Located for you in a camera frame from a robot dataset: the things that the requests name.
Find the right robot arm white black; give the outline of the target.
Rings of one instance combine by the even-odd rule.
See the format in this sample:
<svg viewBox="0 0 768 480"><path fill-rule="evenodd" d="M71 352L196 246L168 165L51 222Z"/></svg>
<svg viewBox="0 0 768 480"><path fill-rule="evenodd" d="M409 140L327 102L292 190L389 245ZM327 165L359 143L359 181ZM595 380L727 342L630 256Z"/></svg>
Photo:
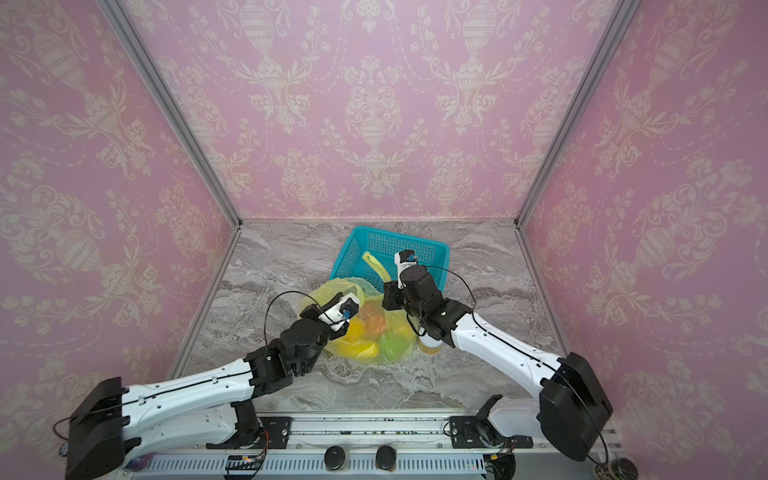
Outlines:
<svg viewBox="0 0 768 480"><path fill-rule="evenodd" d="M525 389L538 401L541 432L561 454L584 461L596 443L605 442L613 406L583 356L560 357L497 329L475 305L445 297L423 265L409 265L386 282L382 305L415 319L416 333L429 347L448 345L472 354Z"/></svg>

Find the yellow-green plastic bag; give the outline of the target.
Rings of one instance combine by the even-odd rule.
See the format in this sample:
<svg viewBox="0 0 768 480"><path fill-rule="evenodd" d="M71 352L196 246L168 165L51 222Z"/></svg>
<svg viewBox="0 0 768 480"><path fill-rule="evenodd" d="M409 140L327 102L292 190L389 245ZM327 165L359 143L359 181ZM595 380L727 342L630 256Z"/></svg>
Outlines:
<svg viewBox="0 0 768 480"><path fill-rule="evenodd" d="M390 281L381 258L366 251L358 259L373 272L329 280L311 292L311 297L325 304L333 295L354 294L361 303L360 311L349 323L347 333L331 341L326 350L331 354L366 364L386 365L405 360L417 343L417 335L402 310L387 311L382 307L384 294L374 286L375 281Z"/></svg>

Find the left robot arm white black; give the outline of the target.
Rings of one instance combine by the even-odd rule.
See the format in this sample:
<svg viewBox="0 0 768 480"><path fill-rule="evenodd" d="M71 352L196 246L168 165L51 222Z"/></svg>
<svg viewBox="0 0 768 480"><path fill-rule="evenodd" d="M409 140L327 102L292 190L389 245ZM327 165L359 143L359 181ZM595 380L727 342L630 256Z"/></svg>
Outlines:
<svg viewBox="0 0 768 480"><path fill-rule="evenodd" d="M269 344L224 366L144 385L125 386L119 377L99 382L65 420L66 478L96 479L137 457L199 442L224 449L255 443L263 428L253 399L310 373L359 310L355 295L338 293L306 307Z"/></svg>

